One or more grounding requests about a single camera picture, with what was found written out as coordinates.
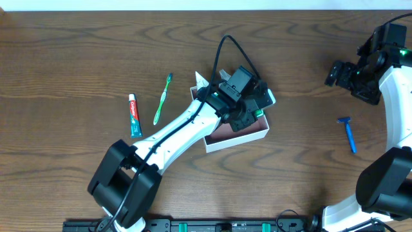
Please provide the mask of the green Dettol soap pack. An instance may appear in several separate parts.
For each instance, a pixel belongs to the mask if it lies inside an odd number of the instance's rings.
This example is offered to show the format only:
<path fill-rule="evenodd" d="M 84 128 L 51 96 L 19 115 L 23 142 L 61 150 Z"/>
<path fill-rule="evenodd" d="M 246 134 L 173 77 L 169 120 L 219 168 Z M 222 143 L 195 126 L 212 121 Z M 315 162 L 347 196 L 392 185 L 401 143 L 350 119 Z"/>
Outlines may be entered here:
<path fill-rule="evenodd" d="M 254 112 L 254 115 L 255 115 L 257 118 L 259 118 L 259 117 L 261 117 L 261 116 L 264 115 L 264 111 L 263 111 L 263 110 L 256 110 L 256 111 Z"/>

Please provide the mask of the white cardboard box pink inside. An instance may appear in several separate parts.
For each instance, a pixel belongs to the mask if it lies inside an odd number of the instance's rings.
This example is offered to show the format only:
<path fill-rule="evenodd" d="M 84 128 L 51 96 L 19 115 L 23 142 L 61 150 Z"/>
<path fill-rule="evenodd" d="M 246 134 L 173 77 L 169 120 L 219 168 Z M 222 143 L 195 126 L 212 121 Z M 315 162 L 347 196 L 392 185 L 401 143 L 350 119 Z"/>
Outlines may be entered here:
<path fill-rule="evenodd" d="M 245 93 L 257 86 L 259 81 L 261 80 L 254 75 L 252 83 Z M 206 152 L 262 139 L 269 130 L 264 115 L 248 128 L 237 132 L 233 132 L 229 124 L 222 123 L 222 116 L 234 108 L 236 104 L 220 92 L 219 85 L 222 82 L 223 80 L 218 84 L 213 84 L 209 90 L 208 87 L 196 90 L 194 100 L 203 103 L 203 107 L 185 129 L 185 134 L 189 136 L 192 143 L 203 139 Z"/>

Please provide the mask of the clear pump soap bottle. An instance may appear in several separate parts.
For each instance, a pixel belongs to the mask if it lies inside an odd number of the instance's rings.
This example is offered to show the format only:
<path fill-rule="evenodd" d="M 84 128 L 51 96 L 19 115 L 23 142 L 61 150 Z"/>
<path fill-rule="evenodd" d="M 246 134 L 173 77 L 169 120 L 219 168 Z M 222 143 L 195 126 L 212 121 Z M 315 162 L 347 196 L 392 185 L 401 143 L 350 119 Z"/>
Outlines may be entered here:
<path fill-rule="evenodd" d="M 229 75 L 225 70 L 220 70 L 219 74 L 224 81 L 228 81 L 231 78 L 231 75 Z"/>

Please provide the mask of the white lotion tube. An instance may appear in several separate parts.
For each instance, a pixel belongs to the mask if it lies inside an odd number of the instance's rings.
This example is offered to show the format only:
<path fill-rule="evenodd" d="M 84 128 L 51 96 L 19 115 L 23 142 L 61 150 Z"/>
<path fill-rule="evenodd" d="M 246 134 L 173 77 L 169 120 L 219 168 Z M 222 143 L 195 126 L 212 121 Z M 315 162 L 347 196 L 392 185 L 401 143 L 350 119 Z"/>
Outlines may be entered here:
<path fill-rule="evenodd" d="M 206 88 L 209 85 L 209 82 L 198 72 L 195 72 L 196 77 L 196 89 Z"/>

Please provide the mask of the red teal toothpaste tube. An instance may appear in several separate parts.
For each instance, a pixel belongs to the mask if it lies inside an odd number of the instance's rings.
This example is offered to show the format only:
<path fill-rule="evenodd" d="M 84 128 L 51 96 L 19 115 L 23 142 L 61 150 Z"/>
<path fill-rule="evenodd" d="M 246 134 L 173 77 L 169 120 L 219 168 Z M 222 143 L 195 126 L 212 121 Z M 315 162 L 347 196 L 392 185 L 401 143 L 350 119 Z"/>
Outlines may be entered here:
<path fill-rule="evenodd" d="M 131 123 L 131 138 L 139 138 L 142 136 L 142 130 L 138 116 L 136 96 L 134 93 L 129 94 L 129 114 Z"/>

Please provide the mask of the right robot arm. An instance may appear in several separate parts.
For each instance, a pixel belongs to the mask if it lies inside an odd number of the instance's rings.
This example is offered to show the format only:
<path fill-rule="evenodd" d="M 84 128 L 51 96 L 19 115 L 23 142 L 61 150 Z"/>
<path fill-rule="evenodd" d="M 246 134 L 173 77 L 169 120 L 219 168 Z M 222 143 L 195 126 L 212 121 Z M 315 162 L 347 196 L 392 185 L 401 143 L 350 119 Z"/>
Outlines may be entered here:
<path fill-rule="evenodd" d="M 318 231 L 357 231 L 411 218 L 411 50 L 398 42 L 358 49 L 357 64 L 337 61 L 325 81 L 367 103 L 382 99 L 386 151 L 359 176 L 355 194 L 326 206 Z"/>

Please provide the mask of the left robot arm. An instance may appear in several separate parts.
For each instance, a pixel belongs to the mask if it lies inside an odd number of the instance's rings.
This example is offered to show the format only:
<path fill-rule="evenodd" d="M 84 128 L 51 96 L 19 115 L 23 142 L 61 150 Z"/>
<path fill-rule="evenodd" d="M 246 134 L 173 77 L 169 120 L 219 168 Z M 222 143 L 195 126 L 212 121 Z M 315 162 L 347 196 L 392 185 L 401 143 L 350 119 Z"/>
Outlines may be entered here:
<path fill-rule="evenodd" d="M 234 132 L 248 128 L 275 101 L 265 82 L 208 84 L 197 89 L 180 116 L 154 135 L 132 145 L 116 141 L 88 185 L 89 194 L 109 215 L 97 231 L 142 231 L 162 175 L 182 153 L 220 124 L 229 124 Z"/>

